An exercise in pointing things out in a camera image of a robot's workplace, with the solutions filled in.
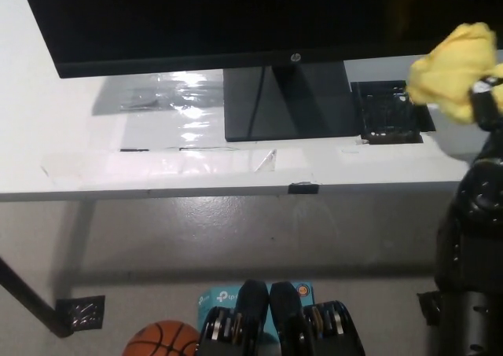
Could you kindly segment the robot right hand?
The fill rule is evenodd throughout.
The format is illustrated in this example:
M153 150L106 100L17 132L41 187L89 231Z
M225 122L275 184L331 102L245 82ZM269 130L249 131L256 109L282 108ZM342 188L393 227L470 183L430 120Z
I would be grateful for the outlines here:
M469 89L474 122L481 130L502 129L502 73L498 70L479 78Z

